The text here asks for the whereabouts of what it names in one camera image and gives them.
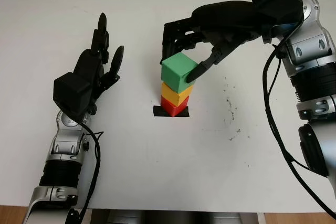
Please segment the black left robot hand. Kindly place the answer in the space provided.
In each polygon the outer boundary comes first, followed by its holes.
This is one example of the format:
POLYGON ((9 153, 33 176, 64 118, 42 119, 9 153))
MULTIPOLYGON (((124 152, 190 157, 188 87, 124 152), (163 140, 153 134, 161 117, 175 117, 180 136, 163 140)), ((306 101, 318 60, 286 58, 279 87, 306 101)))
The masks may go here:
POLYGON ((111 61, 110 70, 104 72, 103 65, 109 61, 109 33, 107 31, 107 17, 101 13, 98 20, 98 27, 93 32, 91 48, 86 49, 80 55, 74 69, 74 74, 86 80, 91 87, 89 103, 86 112, 94 115, 97 112, 96 101, 103 92, 108 90, 120 76, 118 72, 121 67, 124 54, 124 46, 119 46, 111 61))

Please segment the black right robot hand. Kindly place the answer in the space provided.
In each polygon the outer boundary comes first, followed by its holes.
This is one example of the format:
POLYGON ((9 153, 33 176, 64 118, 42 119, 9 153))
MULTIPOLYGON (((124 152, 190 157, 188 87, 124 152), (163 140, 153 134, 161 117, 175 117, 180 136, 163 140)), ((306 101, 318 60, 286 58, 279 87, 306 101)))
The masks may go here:
POLYGON ((195 9, 189 18, 164 25, 162 60, 199 42, 210 43, 210 56, 200 62, 186 77, 190 83, 217 65, 240 45, 261 36, 261 15, 251 2, 226 1, 195 9))

